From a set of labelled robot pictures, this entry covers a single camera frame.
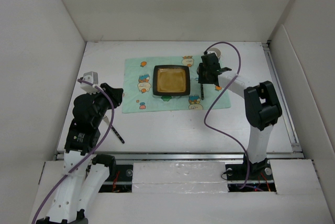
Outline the silver spoon patterned handle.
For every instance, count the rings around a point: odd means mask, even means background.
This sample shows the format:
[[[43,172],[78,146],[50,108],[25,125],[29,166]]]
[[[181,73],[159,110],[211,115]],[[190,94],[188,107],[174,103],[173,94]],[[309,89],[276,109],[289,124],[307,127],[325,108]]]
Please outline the silver spoon patterned handle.
[[[199,84],[200,84],[200,98],[201,100],[204,100],[204,86],[202,83]]]

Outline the purple ceramic mug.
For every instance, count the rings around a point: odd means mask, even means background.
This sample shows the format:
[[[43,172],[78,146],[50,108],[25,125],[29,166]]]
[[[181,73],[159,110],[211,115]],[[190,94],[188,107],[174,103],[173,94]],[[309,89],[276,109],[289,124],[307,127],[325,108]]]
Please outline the purple ceramic mug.
[[[215,55],[217,56],[218,60],[221,59],[222,54],[221,54],[221,51],[219,49],[217,49],[217,48],[210,48],[209,51],[211,53],[215,53]]]

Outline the green cartoon print cloth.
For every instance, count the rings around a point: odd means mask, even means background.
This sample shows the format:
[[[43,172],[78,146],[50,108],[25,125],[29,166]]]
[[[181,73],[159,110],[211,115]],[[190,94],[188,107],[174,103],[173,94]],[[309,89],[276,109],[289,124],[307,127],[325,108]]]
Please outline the green cartoon print cloth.
[[[196,69],[201,62],[198,55],[178,57],[145,57],[125,60],[123,113],[167,110],[208,110],[221,94],[223,87],[204,86],[204,100],[200,98],[200,84]],[[187,96],[153,95],[153,71],[156,65],[184,65],[189,67],[191,93]]]

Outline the silver fork patterned handle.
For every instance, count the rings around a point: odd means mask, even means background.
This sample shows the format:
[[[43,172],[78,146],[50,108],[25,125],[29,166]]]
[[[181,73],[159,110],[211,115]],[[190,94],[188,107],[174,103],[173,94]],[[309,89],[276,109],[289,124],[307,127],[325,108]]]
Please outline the silver fork patterned handle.
[[[103,116],[103,121],[109,125],[110,124],[110,121],[108,119],[108,117],[106,115]],[[122,143],[122,144],[125,144],[125,141],[124,139],[122,138],[122,136],[119,134],[119,132],[113,127],[111,126],[110,130],[115,134],[115,136],[118,138],[118,140]]]

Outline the square brown glazed plate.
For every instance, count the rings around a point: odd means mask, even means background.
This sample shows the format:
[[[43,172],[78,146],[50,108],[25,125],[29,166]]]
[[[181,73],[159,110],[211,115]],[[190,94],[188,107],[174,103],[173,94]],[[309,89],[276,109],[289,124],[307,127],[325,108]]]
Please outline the square brown glazed plate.
[[[191,93],[189,67],[156,65],[153,71],[153,95],[186,96]]]

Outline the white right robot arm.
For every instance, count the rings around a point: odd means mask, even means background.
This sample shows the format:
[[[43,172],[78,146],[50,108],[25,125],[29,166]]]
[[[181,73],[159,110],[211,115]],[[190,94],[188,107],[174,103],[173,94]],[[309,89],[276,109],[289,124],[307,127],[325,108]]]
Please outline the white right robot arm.
[[[253,179],[267,165],[267,146],[271,132],[282,116],[282,108],[272,82],[256,82],[228,67],[220,66],[215,52],[205,52],[198,66],[198,82],[221,86],[223,91],[230,90],[244,99],[245,116],[250,124],[248,147],[241,168],[233,169],[233,175]]]

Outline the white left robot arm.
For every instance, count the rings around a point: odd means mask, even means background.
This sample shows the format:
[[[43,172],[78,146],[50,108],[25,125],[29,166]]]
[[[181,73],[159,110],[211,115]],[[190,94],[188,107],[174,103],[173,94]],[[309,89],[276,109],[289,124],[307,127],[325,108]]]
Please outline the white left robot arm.
[[[122,103],[123,89],[80,81],[85,94],[74,100],[73,119],[65,142],[60,180],[48,192],[32,223],[88,223],[87,210],[106,180],[117,176],[116,159],[94,152],[108,136],[113,119],[101,135],[99,126],[108,110]]]

